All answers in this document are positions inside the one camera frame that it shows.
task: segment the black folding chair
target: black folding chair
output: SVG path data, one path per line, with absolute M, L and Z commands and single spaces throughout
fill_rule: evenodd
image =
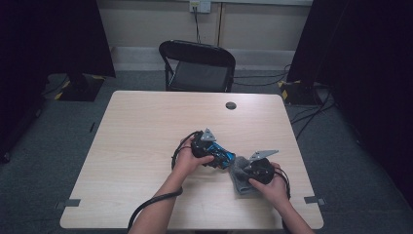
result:
M 225 49 L 170 40 L 161 44 L 159 52 L 165 62 L 167 91 L 231 92 L 236 62 Z M 175 69 L 169 63 L 173 60 Z

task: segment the baseboard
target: baseboard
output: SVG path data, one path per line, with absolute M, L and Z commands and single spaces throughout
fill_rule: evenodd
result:
M 284 70 L 291 64 L 294 51 L 228 50 L 236 59 L 237 70 Z M 158 48 L 114 47 L 111 50 L 115 70 L 164 70 Z

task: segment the gray carpet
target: gray carpet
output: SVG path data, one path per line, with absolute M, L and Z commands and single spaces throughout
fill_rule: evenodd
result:
M 236 76 L 272 76 L 275 71 L 237 71 Z M 95 102 L 55 101 L 47 95 L 41 116 L 0 165 L 0 233 L 125 233 L 125 230 L 64 230 L 63 210 L 94 139 L 104 110 L 117 90 L 161 91 L 163 71 L 119 71 L 107 79 Z M 237 78 L 233 93 L 279 94 L 281 77 Z M 51 76 L 52 89 L 64 75 Z M 322 99 L 327 89 L 319 90 Z M 333 103 L 329 98 L 327 105 Z M 287 106 L 291 119 L 315 110 Z M 306 120 L 293 125 L 298 134 Z M 351 124 L 332 107 L 317 115 L 298 138 L 324 227 L 317 233 L 413 233 L 413 213 L 383 169 L 357 144 Z M 283 233 L 274 231 L 266 233 Z

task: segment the chair backrest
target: chair backrest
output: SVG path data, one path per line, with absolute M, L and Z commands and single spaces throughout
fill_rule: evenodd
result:
M 170 40 L 162 43 L 159 52 L 166 64 L 168 59 L 225 66 L 235 69 L 235 59 L 223 48 L 195 42 Z

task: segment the forearm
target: forearm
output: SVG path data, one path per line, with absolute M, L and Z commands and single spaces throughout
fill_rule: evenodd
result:
M 276 209 L 282 216 L 282 220 L 285 222 L 285 225 L 291 233 L 314 233 L 303 217 L 292 207 L 289 201 L 281 206 L 277 206 Z
M 184 179 L 185 175 L 172 172 L 154 197 L 176 192 L 182 186 Z M 166 233 L 175 201 L 176 197 L 168 198 L 143 209 L 129 233 Z

